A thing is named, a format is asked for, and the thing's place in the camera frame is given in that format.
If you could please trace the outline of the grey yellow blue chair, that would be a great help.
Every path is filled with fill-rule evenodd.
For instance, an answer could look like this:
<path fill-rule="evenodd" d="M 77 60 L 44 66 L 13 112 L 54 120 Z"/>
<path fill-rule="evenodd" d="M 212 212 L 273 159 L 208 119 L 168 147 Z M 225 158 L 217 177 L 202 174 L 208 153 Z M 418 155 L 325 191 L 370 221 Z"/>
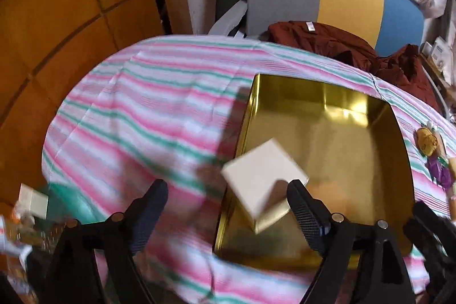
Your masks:
<path fill-rule="evenodd" d="M 419 48 L 424 31 L 424 16 L 411 0 L 240 0 L 215 21 L 210 33 L 241 31 L 268 39 L 269 25 L 290 21 L 334 26 L 364 39 L 381 57 L 406 44 Z M 429 82 L 444 111 L 444 102 Z"/>

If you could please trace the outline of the wooden side shelf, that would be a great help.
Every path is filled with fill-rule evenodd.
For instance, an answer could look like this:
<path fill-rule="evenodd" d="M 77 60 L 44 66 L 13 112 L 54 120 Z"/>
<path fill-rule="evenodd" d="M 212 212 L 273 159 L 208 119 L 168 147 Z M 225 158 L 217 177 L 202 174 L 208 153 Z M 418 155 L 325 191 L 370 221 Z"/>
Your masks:
<path fill-rule="evenodd" d="M 444 80 L 443 74 L 437 69 L 433 62 L 422 54 L 420 54 L 419 57 L 424 69 L 431 77 L 432 82 L 437 87 L 437 90 L 440 92 L 442 97 L 446 101 L 455 101 L 455 88 Z"/>

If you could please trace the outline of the white cardboard box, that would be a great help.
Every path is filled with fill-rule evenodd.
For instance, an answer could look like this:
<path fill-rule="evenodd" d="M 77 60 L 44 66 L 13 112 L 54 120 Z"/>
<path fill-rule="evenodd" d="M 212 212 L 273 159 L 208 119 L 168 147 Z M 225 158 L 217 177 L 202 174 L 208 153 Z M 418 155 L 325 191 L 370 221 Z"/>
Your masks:
<path fill-rule="evenodd" d="M 287 189 L 291 181 L 309 181 L 304 170 L 274 138 L 225 164 L 222 175 L 255 234 L 289 212 Z"/>

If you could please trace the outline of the maroon garment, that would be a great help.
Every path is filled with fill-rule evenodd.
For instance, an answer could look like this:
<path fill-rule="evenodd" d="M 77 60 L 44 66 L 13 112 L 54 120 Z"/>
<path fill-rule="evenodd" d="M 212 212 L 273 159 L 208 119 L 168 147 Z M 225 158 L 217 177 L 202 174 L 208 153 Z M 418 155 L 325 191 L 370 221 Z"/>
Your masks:
<path fill-rule="evenodd" d="M 313 52 L 368 72 L 443 112 L 415 45 L 406 44 L 392 55 L 381 57 L 356 35 L 330 25 L 299 21 L 271 24 L 267 36 L 270 42 Z"/>

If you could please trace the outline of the white blue product box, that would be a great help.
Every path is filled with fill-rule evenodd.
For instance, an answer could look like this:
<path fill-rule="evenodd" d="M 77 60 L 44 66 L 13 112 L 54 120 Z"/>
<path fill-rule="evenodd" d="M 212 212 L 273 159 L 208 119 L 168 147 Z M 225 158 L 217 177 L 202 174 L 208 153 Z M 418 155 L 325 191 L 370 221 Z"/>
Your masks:
<path fill-rule="evenodd" d="M 451 67 L 452 51 L 447 42 L 438 36 L 431 47 L 431 60 L 440 72 Z"/>

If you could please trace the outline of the tan sponge block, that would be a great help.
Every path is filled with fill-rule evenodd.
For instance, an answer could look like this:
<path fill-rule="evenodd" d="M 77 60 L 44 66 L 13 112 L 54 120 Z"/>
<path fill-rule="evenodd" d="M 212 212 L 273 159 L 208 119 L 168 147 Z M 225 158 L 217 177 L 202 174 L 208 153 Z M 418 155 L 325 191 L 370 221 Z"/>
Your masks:
<path fill-rule="evenodd" d="M 448 159 L 448 168 L 451 172 L 452 179 L 456 181 L 456 157 Z"/>

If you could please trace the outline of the wooden wardrobe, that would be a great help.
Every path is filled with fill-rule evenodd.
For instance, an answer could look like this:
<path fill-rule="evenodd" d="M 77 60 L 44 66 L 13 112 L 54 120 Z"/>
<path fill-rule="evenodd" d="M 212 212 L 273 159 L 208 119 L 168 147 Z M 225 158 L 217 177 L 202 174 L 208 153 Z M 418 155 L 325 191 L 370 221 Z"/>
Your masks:
<path fill-rule="evenodd" d="M 1 203 L 43 184 L 46 131 L 69 91 L 116 51 L 164 32 L 156 0 L 1 0 Z"/>

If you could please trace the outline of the striped pink green tablecloth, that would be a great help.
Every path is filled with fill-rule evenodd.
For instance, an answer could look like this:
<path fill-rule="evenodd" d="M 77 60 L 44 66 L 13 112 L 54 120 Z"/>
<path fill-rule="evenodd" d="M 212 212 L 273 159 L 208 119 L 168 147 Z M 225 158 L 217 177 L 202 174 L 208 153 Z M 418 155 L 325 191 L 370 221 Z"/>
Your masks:
<path fill-rule="evenodd" d="M 149 38 L 105 59 L 63 100 L 46 133 L 42 173 L 71 213 L 102 221 L 150 183 L 169 187 L 165 212 L 140 260 L 155 281 L 189 303 L 297 303 L 308 278 L 261 272 L 212 253 L 224 192 L 253 78 L 296 76 L 385 99 L 398 120 L 416 196 L 448 215 L 444 191 L 413 145 L 432 121 L 449 154 L 455 128 L 419 99 L 335 60 L 299 49 L 208 35 Z"/>

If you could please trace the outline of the gold metal tin tray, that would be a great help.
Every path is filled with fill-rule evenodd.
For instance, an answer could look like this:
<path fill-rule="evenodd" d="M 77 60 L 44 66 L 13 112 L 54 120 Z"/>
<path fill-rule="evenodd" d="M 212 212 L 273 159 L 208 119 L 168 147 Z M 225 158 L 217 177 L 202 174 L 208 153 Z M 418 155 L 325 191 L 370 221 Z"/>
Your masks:
<path fill-rule="evenodd" d="M 342 86 L 258 74 L 236 155 L 270 139 L 304 170 L 309 192 L 330 211 L 364 225 L 385 220 L 400 252 L 411 252 L 403 226 L 414 185 L 391 105 Z M 321 261 L 291 212 L 257 233 L 232 191 L 223 197 L 213 252 L 228 262 L 283 272 L 313 271 Z"/>

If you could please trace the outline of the yellow knitted toy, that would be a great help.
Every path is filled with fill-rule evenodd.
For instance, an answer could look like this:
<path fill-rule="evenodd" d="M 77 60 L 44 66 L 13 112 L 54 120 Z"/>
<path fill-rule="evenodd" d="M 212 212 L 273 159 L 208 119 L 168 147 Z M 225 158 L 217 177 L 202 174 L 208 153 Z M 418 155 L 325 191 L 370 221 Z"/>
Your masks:
<path fill-rule="evenodd" d="M 438 145 L 435 133 L 427 127 L 421 127 L 416 131 L 416 137 L 419 151 L 425 157 L 431 157 Z"/>

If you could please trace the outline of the cracker packet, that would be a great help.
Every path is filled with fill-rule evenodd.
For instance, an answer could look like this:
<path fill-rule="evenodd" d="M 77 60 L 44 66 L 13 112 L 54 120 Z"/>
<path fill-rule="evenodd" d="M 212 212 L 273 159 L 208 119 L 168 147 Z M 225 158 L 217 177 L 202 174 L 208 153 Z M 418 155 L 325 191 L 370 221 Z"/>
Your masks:
<path fill-rule="evenodd" d="M 437 139 L 437 147 L 436 147 L 436 150 L 435 150 L 437 156 L 446 160 L 447 159 L 447 153 L 446 153 L 444 142 L 442 140 L 442 137 L 441 137 L 440 133 L 438 131 L 434 131 L 433 135 Z"/>

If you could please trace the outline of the purple snack packet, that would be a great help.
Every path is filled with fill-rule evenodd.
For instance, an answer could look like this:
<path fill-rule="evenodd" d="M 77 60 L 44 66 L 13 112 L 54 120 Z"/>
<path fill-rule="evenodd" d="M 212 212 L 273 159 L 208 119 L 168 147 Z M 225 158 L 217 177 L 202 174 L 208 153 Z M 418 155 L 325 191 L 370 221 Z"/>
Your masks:
<path fill-rule="evenodd" d="M 447 159 L 441 156 L 431 156 L 427 159 L 427 168 L 431 179 L 440 185 L 445 191 L 451 188 L 453 178 Z"/>

